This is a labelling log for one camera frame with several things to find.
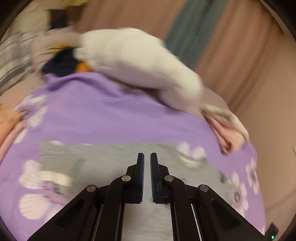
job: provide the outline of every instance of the folded gray garment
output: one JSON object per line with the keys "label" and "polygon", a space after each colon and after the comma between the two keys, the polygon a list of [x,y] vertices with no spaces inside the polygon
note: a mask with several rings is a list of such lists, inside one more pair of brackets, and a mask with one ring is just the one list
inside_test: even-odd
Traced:
{"label": "folded gray garment", "polygon": [[[173,145],[131,143],[61,146],[41,142],[40,150],[41,178],[44,181],[57,180],[60,192],[70,199],[88,185],[109,185],[115,178],[124,175],[128,166],[136,163],[139,152],[145,154],[143,203],[126,205],[122,240],[173,240],[169,206],[152,202],[152,152],[157,153],[159,163],[167,166],[171,175],[182,179],[186,184],[206,184],[230,204],[234,198],[231,183],[223,173],[205,158],[195,160],[178,152]],[[196,162],[196,166],[187,167],[185,159]]]}

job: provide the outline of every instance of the bed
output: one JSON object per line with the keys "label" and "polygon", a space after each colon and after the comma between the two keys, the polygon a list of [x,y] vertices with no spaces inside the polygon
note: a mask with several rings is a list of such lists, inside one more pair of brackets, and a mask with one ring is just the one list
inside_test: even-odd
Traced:
{"label": "bed", "polygon": [[[43,139],[57,145],[141,141],[173,143],[188,153],[200,149],[237,186],[233,207],[265,233],[259,186],[257,191],[249,186],[248,179],[255,175],[257,162],[250,143],[238,152],[223,155],[199,112],[192,115],[172,110],[144,91],[119,87],[97,73],[63,78],[48,75],[46,79],[44,84],[40,76],[32,79],[30,75],[0,96],[2,102],[15,106],[32,93],[22,103],[32,108],[31,124],[0,165],[0,226],[7,226],[17,241],[27,240],[68,202],[58,194],[55,185],[38,179],[38,142]],[[18,101],[11,98],[15,95]],[[202,103],[228,108],[220,96],[207,88]],[[13,240],[11,234],[6,236]]]}

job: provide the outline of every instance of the beige wall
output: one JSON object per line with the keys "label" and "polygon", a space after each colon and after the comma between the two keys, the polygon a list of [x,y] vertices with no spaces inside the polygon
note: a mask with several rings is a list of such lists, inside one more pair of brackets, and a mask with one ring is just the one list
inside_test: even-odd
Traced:
{"label": "beige wall", "polygon": [[267,227],[274,222],[280,236],[296,213],[296,43],[291,37],[281,37],[275,60],[236,114],[258,153]]}

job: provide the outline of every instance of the gray striped bedding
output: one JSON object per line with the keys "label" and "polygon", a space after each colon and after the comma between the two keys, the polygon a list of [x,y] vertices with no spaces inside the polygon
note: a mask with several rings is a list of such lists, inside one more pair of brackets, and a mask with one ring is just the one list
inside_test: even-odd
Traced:
{"label": "gray striped bedding", "polygon": [[38,36],[72,32],[72,27],[16,33],[0,45],[0,95],[32,73],[31,43]]}

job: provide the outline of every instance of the screw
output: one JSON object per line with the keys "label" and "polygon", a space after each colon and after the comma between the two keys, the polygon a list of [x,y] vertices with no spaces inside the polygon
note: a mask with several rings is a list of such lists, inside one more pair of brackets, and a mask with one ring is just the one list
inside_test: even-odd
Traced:
{"label": "screw", "polygon": [[122,177],[122,180],[123,180],[124,182],[128,182],[128,181],[131,180],[131,177],[130,177],[130,176],[123,176],[123,177]]}
{"label": "screw", "polygon": [[88,186],[88,187],[86,188],[86,190],[87,190],[88,192],[94,192],[94,191],[96,190],[96,186],[94,186],[94,185],[90,185],[90,186]]}
{"label": "screw", "polygon": [[209,187],[207,185],[201,185],[200,190],[203,192],[207,192],[209,190]]}
{"label": "screw", "polygon": [[171,175],[167,175],[167,176],[165,176],[165,180],[168,182],[171,182],[172,180],[174,180],[174,177]]}

